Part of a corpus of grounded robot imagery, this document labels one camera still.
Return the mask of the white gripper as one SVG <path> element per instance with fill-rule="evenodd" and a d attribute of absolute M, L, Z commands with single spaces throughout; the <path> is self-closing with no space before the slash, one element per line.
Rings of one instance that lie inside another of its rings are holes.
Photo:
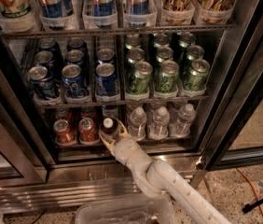
<path fill-rule="evenodd" d="M 113 134 L 107 134 L 104 132 L 99 132 L 101 141 L 110 151 L 110 153 L 115 157 L 117 161 L 125 165 L 129 157 L 140 148 L 138 143 L 133 139 L 128 137 L 129 133 L 125 125 L 118 120 L 119 134 L 120 139 L 116 142 Z"/>

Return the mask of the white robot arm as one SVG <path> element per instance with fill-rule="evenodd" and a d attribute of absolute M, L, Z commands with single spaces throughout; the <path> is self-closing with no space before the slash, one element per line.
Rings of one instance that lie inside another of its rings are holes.
<path fill-rule="evenodd" d="M 144 195 L 157 198 L 163 191 L 168 192 L 196 224 L 231 224 L 168 162 L 151 158 L 120 120 L 105 118 L 99 136 L 112 156 L 131 171 L 134 183 Z"/>

